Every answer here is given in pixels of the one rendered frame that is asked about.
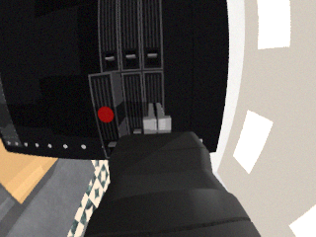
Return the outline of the flat tan wooden board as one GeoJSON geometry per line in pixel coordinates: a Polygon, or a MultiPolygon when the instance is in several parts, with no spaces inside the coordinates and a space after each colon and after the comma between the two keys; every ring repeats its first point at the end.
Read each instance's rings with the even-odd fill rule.
{"type": "Polygon", "coordinates": [[[23,203],[57,159],[9,153],[0,138],[0,183],[19,203],[23,203]]]}

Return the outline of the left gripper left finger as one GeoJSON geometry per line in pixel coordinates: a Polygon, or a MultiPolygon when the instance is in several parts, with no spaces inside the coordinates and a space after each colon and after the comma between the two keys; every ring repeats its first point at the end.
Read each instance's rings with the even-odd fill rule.
{"type": "Polygon", "coordinates": [[[157,133],[156,113],[154,103],[148,104],[148,117],[143,117],[144,134],[157,133]]]}

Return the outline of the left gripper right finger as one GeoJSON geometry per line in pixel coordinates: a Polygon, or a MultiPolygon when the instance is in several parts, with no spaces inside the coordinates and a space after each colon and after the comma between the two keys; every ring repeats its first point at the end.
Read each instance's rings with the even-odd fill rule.
{"type": "Polygon", "coordinates": [[[156,113],[156,125],[158,125],[158,133],[171,132],[170,116],[164,115],[160,103],[154,103],[154,105],[155,105],[155,113],[156,113]]]}

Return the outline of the black rack frame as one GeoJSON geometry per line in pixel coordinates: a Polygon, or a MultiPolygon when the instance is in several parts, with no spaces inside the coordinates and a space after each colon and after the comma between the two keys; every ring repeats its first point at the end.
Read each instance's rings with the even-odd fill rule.
{"type": "MultiPolygon", "coordinates": [[[[162,0],[164,115],[209,153],[229,67],[227,0],[162,0]]],[[[101,73],[98,0],[0,0],[0,138],[7,152],[106,159],[88,74],[101,73]]]]}

